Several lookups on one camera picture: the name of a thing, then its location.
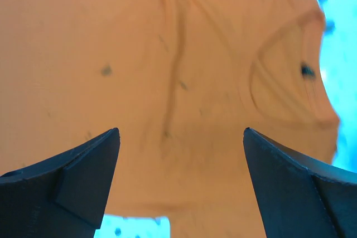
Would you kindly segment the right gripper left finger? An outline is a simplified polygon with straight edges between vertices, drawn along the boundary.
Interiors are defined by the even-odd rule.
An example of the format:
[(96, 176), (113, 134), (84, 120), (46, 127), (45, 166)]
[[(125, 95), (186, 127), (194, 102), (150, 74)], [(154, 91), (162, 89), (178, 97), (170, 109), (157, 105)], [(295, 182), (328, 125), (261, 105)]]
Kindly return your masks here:
[(118, 128), (1, 176), (1, 237), (93, 237), (120, 147)]

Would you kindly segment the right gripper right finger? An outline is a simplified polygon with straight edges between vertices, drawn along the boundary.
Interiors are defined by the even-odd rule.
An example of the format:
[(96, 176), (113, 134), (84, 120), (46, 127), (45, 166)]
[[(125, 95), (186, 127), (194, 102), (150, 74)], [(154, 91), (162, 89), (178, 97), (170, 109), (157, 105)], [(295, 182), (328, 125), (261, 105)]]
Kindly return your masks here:
[(356, 173), (252, 128), (243, 145), (267, 237), (356, 237)]

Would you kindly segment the orange t shirt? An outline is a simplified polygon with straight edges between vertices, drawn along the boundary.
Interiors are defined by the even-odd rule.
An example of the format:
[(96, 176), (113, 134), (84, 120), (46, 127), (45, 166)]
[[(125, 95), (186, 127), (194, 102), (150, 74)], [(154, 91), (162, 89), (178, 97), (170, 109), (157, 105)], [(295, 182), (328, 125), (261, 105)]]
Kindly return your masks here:
[(1, 172), (118, 128), (108, 213), (264, 237), (243, 132), (332, 160), (324, 28), (316, 0), (1, 0)]

